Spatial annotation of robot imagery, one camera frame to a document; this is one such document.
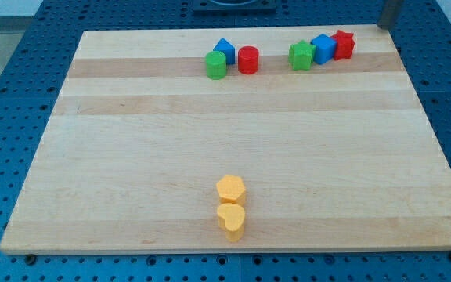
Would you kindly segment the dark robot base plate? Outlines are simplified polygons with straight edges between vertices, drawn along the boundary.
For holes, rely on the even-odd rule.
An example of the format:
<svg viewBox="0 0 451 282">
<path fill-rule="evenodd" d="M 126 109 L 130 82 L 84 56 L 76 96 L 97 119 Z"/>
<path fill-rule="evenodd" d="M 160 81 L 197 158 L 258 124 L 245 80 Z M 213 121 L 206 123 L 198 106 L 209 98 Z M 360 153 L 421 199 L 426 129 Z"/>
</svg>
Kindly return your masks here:
<svg viewBox="0 0 451 282">
<path fill-rule="evenodd" d="M 196 14 L 272 12 L 275 10 L 275 0 L 193 0 L 193 12 Z"/>
</svg>

